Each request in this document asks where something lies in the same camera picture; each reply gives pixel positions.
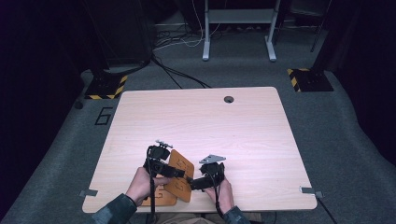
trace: person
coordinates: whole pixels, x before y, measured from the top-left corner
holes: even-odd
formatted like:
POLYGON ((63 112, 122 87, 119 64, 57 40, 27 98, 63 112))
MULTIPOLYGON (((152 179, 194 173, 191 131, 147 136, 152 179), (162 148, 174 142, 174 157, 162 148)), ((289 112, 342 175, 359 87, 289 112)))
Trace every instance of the person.
MULTIPOLYGON (((139 167, 134 175, 129 188, 125 194, 119 195, 116 199, 105 205, 95 214, 93 214, 88 223, 127 223, 132 217, 137 207, 140 206, 150 195, 149 173, 145 168, 139 167)), ((170 182, 171 178, 155 177, 154 185, 165 185, 170 182)), ((233 189, 231 183, 224 178, 220 183, 219 191, 219 208, 223 214, 223 220, 227 224, 247 224, 249 220, 243 215, 241 210, 233 204, 233 189)), ((204 189, 213 203, 216 203, 216 193, 214 188, 204 189)), ((186 222, 186 218, 179 218, 178 222, 169 223, 213 223, 201 217, 188 217, 190 222, 186 222)))

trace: sleeve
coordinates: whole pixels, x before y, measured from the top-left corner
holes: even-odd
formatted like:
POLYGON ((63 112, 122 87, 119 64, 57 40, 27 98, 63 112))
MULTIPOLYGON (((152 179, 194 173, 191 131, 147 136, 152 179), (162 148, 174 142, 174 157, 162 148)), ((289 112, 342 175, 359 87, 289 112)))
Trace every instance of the sleeve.
POLYGON ((91 216, 87 223, 127 223, 129 218, 136 212, 136 204, 125 194, 121 194, 116 199, 101 208, 91 216))
POLYGON ((242 211, 235 206, 226 214, 224 214, 224 221, 227 224, 249 224, 249 220, 244 217, 242 211))

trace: wooden tabletop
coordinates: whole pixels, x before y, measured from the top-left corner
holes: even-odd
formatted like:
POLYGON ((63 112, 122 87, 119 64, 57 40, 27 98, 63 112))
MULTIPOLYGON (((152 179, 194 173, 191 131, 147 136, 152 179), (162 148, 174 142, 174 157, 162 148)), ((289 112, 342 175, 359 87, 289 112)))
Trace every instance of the wooden tabletop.
MULTIPOLYGON (((272 87, 166 91, 126 91, 120 98, 105 145, 86 196, 83 211, 94 213, 131 183, 155 140, 173 145, 202 177, 200 160, 226 157, 225 175, 233 185, 234 202, 242 211, 314 209, 310 188, 288 119, 272 87), (233 97, 224 101, 226 96, 233 97)), ((149 212, 141 206, 137 212, 149 212)), ((192 192, 191 201, 157 206, 157 212, 216 212, 206 193, 192 192)))

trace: hand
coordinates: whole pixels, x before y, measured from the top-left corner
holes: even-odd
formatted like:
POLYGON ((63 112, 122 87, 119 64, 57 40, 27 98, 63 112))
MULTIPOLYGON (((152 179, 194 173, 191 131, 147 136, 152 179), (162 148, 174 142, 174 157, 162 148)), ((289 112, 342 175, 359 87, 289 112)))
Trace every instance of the hand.
MULTIPOLYGON (((171 178, 167 177, 154 177, 154 185, 157 188, 159 185, 167 184, 171 181, 171 178)), ((137 206, 142 205, 143 200, 150 194, 149 185, 149 173, 145 168, 137 168, 136 174, 134 174, 134 179, 131 182, 128 190, 125 193, 128 195, 137 206)))
MULTIPOLYGON (((234 205, 233 205, 233 188, 231 186, 231 183, 227 180, 227 178, 224 177, 224 180, 220 183, 220 185, 218 186, 218 189, 220 189, 220 192, 219 192, 220 210, 223 214, 226 214, 228 211, 230 211, 234 207, 234 205)), ((205 189, 205 192, 209 195, 212 202, 216 203, 215 189, 214 188, 205 189)))

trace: person's left hand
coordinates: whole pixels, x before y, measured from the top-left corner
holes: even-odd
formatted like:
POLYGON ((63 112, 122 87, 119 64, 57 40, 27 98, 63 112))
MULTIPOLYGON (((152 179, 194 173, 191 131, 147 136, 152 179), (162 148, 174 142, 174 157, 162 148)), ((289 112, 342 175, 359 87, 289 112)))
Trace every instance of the person's left hand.
MULTIPOLYGON (((154 185, 155 188, 159 185, 167 184, 171 181, 171 178, 167 177, 154 177, 154 185)), ((149 185, 149 173, 145 168, 139 167, 137 168, 136 174, 134 174, 134 179, 131 182, 128 190, 125 193, 128 195, 137 206, 142 205, 142 202, 145 198, 147 198, 150 194, 150 185, 149 185)))

